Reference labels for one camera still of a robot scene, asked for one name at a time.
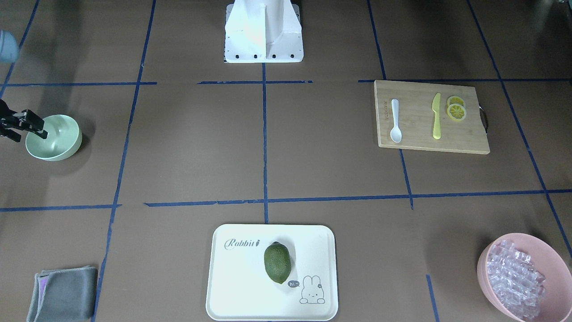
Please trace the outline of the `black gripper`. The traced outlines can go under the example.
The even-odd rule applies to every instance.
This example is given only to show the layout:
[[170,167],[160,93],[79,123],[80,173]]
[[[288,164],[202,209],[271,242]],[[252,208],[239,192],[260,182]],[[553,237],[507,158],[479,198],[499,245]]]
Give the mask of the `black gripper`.
[[28,131],[36,134],[41,139],[46,139],[48,132],[44,130],[44,120],[37,116],[32,110],[23,110],[17,113],[10,110],[4,100],[0,100],[0,136],[7,137],[19,143],[22,135],[13,131],[16,128],[21,131]]

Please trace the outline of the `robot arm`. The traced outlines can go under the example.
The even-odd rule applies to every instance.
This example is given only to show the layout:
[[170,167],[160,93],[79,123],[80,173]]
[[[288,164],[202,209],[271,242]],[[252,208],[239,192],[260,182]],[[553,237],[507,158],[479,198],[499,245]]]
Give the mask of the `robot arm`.
[[[20,49],[16,38],[10,31],[0,31],[0,60],[2,63],[14,63],[17,61]],[[47,138],[48,132],[44,130],[44,120],[31,110],[23,110],[17,113],[8,107],[4,100],[0,101],[0,136],[12,141],[20,142],[22,135],[14,131],[28,131],[41,139]]]

